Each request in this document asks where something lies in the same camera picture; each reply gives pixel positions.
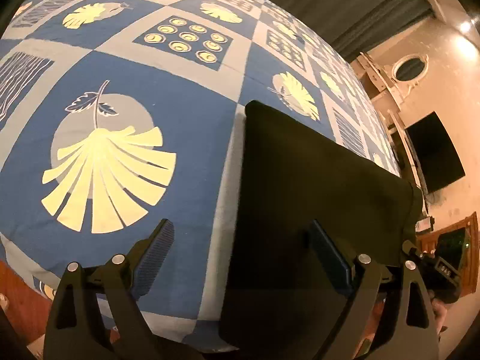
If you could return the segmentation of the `person's right hand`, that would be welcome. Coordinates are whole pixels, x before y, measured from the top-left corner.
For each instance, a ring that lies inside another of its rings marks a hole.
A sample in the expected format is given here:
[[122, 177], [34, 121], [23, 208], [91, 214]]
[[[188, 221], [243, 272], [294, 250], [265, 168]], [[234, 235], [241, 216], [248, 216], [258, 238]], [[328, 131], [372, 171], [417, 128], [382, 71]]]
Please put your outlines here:
[[431, 306], [433, 309], [436, 332], [439, 335], [444, 326], [444, 322], [448, 313], [448, 308], [446, 307], [444, 302], [442, 302], [436, 297], [433, 297], [431, 299]]

